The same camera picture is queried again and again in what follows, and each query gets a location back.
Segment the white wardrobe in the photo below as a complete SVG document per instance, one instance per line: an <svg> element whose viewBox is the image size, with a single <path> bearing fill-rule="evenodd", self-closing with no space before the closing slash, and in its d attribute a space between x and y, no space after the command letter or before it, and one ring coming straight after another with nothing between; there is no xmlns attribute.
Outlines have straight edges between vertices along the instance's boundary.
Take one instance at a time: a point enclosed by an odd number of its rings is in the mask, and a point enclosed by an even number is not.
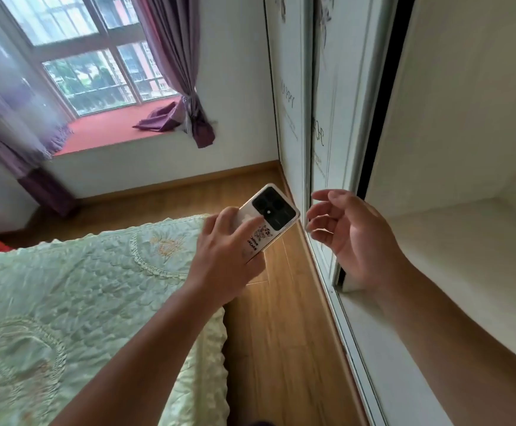
<svg viewBox="0 0 516 426"><path fill-rule="evenodd" d="M516 0L265 1L298 206L311 189L356 191L516 353ZM370 424L450 425L382 311L310 246Z"/></svg>

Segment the hand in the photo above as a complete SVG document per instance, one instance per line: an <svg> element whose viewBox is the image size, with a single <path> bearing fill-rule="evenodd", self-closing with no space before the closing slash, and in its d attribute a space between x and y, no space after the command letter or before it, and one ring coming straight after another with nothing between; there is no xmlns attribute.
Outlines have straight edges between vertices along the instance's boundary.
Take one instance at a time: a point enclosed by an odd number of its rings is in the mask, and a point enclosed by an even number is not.
<svg viewBox="0 0 516 426"><path fill-rule="evenodd" d="M240 295L248 281L266 268L263 253L248 263L242 257L242 247L263 224L263 217L250 219L233 232L237 213L238 208L229 207L205 220L185 281L185 286L204 293L216 308Z"/></svg>
<svg viewBox="0 0 516 426"><path fill-rule="evenodd" d="M331 248L341 267L366 288L394 278L410 265L380 213L346 190L320 190L307 211L307 231Z"/></svg>

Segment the floor plank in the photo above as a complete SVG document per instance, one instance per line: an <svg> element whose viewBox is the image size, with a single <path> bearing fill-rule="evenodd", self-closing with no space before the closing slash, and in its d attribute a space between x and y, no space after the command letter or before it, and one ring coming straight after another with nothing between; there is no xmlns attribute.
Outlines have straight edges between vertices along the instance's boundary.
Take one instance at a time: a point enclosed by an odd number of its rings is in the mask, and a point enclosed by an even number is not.
<svg viewBox="0 0 516 426"><path fill-rule="evenodd" d="M67 220L49 216L1 240L19 248L165 218L213 214L243 205L269 182L283 189L280 172L265 170L89 204ZM294 225L265 251L266 271L225 306L229 426L256 420L285 426L365 424L299 230Z"/></svg>

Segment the bed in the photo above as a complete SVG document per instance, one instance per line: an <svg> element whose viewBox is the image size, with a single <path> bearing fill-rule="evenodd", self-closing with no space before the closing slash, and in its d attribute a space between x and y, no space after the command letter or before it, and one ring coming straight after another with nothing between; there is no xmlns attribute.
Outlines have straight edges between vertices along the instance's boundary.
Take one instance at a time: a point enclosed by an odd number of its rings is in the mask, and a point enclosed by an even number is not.
<svg viewBox="0 0 516 426"><path fill-rule="evenodd" d="M0 253L0 425L55 417L183 284L203 220ZM199 335L161 425L226 425L223 315Z"/></svg>

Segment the tied curtain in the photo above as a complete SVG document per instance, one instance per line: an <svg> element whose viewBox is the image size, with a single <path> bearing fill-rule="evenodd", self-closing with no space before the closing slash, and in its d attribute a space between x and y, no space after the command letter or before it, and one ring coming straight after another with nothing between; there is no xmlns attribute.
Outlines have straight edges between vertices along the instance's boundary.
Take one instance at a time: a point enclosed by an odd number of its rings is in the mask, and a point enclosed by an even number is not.
<svg viewBox="0 0 516 426"><path fill-rule="evenodd" d="M157 67L179 102L152 112L135 128L170 131L180 125L197 146L213 143L215 133L201 106L195 82L199 70L199 0L134 0Z"/></svg>
<svg viewBox="0 0 516 426"><path fill-rule="evenodd" d="M0 163L40 205L66 216L75 198L41 164L71 134L68 117L0 28Z"/></svg>

